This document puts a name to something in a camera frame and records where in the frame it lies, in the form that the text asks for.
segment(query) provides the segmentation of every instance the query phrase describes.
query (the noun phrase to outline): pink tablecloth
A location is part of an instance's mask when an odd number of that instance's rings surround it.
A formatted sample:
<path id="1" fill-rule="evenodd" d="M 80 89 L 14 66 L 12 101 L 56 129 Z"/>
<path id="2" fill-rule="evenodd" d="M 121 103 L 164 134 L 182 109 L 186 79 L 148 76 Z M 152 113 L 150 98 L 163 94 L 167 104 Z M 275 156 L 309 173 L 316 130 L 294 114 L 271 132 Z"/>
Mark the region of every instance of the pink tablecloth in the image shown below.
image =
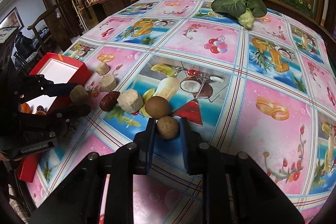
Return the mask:
<path id="1" fill-rule="evenodd" d="M 213 13 L 212 1 L 140 0 L 64 54 L 92 71 L 108 61 L 116 90 L 165 97 L 206 142 L 246 151 L 308 223 L 336 183 L 336 80 L 324 42 L 273 10 L 247 31 Z M 37 206 L 86 154 L 112 153 L 147 124 L 142 110 L 103 112 L 100 78 L 94 73 L 85 85 L 91 114 L 41 158 L 28 185 Z M 134 177 L 135 223 L 188 223 L 201 208 L 201 177 L 185 173 L 179 138 L 157 138 L 154 152 L 149 175 Z"/>

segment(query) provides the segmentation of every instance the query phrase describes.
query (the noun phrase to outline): printed red triangle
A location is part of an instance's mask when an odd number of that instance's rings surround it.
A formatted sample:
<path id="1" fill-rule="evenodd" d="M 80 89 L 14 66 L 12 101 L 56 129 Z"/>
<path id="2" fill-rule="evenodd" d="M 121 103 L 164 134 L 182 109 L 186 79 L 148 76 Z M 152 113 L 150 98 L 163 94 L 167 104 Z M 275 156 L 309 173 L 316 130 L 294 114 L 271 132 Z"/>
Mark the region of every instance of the printed red triangle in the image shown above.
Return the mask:
<path id="1" fill-rule="evenodd" d="M 200 105 L 197 99 L 193 99 L 172 113 L 173 116 L 185 117 L 189 122 L 194 122 L 203 125 L 202 116 L 200 111 Z"/>

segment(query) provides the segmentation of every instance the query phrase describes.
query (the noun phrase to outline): framed sign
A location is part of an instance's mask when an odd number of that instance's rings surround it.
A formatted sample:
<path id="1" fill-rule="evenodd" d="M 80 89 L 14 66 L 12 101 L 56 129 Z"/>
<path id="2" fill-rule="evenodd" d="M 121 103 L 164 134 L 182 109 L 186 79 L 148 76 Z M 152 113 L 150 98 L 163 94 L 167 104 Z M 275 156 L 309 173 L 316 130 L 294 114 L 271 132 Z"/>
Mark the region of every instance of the framed sign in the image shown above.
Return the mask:
<path id="1" fill-rule="evenodd" d="M 0 28 L 4 27 L 19 27 L 19 30 L 24 27 L 16 7 L 0 23 Z"/>

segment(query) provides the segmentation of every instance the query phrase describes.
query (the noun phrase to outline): white wall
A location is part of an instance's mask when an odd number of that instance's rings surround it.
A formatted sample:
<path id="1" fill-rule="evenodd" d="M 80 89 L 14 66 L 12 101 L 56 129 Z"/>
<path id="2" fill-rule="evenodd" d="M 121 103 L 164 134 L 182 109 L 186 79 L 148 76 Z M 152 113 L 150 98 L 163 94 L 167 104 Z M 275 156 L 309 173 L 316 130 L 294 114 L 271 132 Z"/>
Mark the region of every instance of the white wall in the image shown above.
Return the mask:
<path id="1" fill-rule="evenodd" d="M 34 23 L 39 15 L 41 15 L 45 10 L 45 6 L 42 0 L 13 0 L 9 3 L 8 6 L 3 8 L 0 11 L 0 22 L 7 16 L 7 14 L 16 7 L 17 12 L 19 13 L 24 27 L 21 32 L 26 37 L 33 37 L 34 33 L 32 30 L 28 31 L 27 27 Z M 40 21 L 36 25 L 36 29 L 40 29 L 45 25 L 44 21 Z"/>

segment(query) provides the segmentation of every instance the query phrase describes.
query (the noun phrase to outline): white cake piece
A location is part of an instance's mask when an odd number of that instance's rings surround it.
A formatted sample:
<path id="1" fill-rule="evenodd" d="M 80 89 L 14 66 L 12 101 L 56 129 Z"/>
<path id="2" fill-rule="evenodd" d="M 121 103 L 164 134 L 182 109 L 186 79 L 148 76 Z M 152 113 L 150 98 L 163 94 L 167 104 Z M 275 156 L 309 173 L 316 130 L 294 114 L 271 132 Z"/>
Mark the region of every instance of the white cake piece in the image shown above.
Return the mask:
<path id="1" fill-rule="evenodd" d="M 70 92 L 70 100 L 74 105 L 83 104 L 88 98 L 89 95 L 82 85 L 75 86 Z"/>
<path id="2" fill-rule="evenodd" d="M 99 86 L 101 88 L 101 91 L 104 92 L 112 91 L 117 86 L 117 82 L 114 75 L 113 74 L 104 75 L 102 79 L 99 81 Z"/>
<path id="3" fill-rule="evenodd" d="M 136 90 L 126 90 L 122 92 L 117 99 L 122 110 L 128 113 L 134 113 L 143 106 L 143 100 Z"/>
<path id="4" fill-rule="evenodd" d="M 106 64 L 101 62 L 95 69 L 95 72 L 97 72 L 100 76 L 104 76 L 110 71 L 110 67 Z"/>

